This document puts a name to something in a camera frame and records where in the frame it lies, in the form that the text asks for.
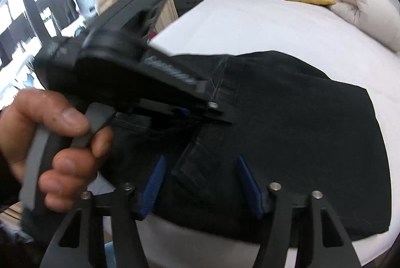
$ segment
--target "fingernail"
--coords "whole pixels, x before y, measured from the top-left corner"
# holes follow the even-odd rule
[[[65,174],[75,173],[75,163],[67,158],[61,158],[55,163],[55,169]]]
[[[59,194],[61,192],[61,185],[57,181],[51,179],[43,180],[41,188],[47,193]]]
[[[80,128],[85,124],[83,123],[84,115],[73,107],[65,109],[62,118],[68,125],[76,128]]]

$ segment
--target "finger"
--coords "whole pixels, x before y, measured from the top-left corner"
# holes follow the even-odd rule
[[[59,135],[71,137],[89,129],[86,117],[62,94],[24,89],[0,116],[0,147],[10,164],[26,158],[38,122]]]
[[[71,210],[76,202],[74,199],[61,198],[54,194],[47,194],[44,200],[44,204],[48,209],[59,213]]]
[[[89,180],[67,176],[49,170],[39,178],[39,188],[45,194],[76,199],[87,188]]]
[[[89,180],[97,173],[99,164],[89,149],[66,148],[53,159],[53,169],[59,174]]]
[[[91,142],[91,149],[95,158],[102,158],[111,149],[113,144],[114,135],[111,127],[104,127],[99,131]]]

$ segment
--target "white bed sheet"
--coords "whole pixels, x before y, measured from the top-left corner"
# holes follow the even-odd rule
[[[161,32],[152,45],[170,54],[278,50],[369,92],[389,158],[392,222],[388,232],[354,243],[365,265],[400,232],[400,58],[322,6],[283,0],[205,0]],[[150,261],[165,268],[252,267],[259,247],[190,231],[156,216],[139,224]],[[290,250],[287,268],[295,265]]]

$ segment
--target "blue gripper pad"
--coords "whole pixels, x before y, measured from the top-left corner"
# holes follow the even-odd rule
[[[157,196],[159,195],[159,190],[161,188],[161,184],[163,183],[166,170],[167,161],[165,156],[162,156],[159,159],[141,195],[140,214],[143,219],[146,218],[148,214],[153,212],[154,204],[156,203]]]
[[[260,189],[247,166],[245,159],[240,156],[237,162],[237,173],[241,183],[241,189],[247,199],[251,211],[257,216],[258,219],[263,218],[265,211],[263,209],[263,197]]]

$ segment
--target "folded black clothing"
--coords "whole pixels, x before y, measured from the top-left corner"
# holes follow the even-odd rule
[[[102,170],[111,183],[142,188],[164,155],[168,168],[156,215],[259,242],[261,222],[235,171],[241,155],[266,184],[277,181],[300,194],[322,191],[351,239],[388,230],[389,165],[365,89],[276,51],[175,57],[210,74],[215,99],[239,109],[238,122],[154,118],[144,127],[134,116],[120,119],[131,123],[114,125],[115,143]]]

